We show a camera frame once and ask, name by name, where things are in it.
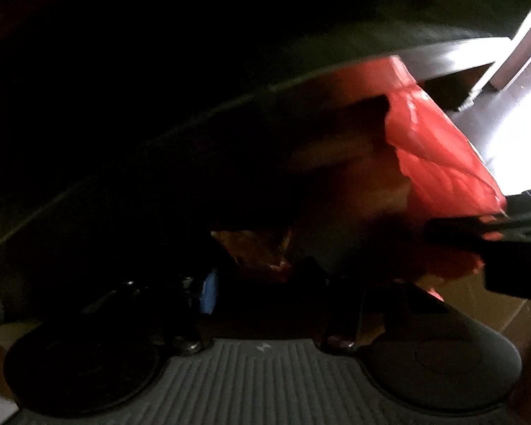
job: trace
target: ribbed panel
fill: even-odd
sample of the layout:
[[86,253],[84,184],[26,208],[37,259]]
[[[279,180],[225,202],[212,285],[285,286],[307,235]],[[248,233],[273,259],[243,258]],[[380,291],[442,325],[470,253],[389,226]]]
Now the ribbed panel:
[[126,406],[86,419],[23,410],[7,425],[516,425],[504,409],[477,417],[425,415],[394,403],[358,362],[319,352],[311,340],[216,340],[170,360]]

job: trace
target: black round disc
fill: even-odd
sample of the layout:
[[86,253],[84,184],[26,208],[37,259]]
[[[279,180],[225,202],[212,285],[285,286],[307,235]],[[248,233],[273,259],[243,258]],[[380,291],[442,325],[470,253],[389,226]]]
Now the black round disc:
[[83,317],[45,324],[18,340],[4,376],[18,402],[53,417],[110,409],[144,389],[159,355],[145,337]]

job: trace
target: ribbed gray surface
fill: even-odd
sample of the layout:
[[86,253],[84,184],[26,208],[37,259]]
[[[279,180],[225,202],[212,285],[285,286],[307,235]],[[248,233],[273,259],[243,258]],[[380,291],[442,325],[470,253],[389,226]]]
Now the ribbed gray surface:
[[22,410],[7,425],[516,425],[505,409],[476,417],[426,415],[394,403],[353,359],[311,340],[216,340],[170,360],[153,386],[115,411],[52,419]]

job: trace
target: floor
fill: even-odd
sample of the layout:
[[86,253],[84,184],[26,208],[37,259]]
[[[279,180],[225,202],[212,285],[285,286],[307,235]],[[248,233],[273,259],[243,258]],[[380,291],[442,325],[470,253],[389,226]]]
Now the floor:
[[474,106],[449,115],[505,195],[531,188],[531,63],[507,90],[485,89]]

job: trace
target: tiled floor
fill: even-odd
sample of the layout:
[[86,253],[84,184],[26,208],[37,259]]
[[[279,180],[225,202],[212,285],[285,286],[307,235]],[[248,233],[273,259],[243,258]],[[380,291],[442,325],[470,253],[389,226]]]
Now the tiled floor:
[[531,188],[531,63],[505,91],[484,90],[452,121],[484,158],[506,195]]

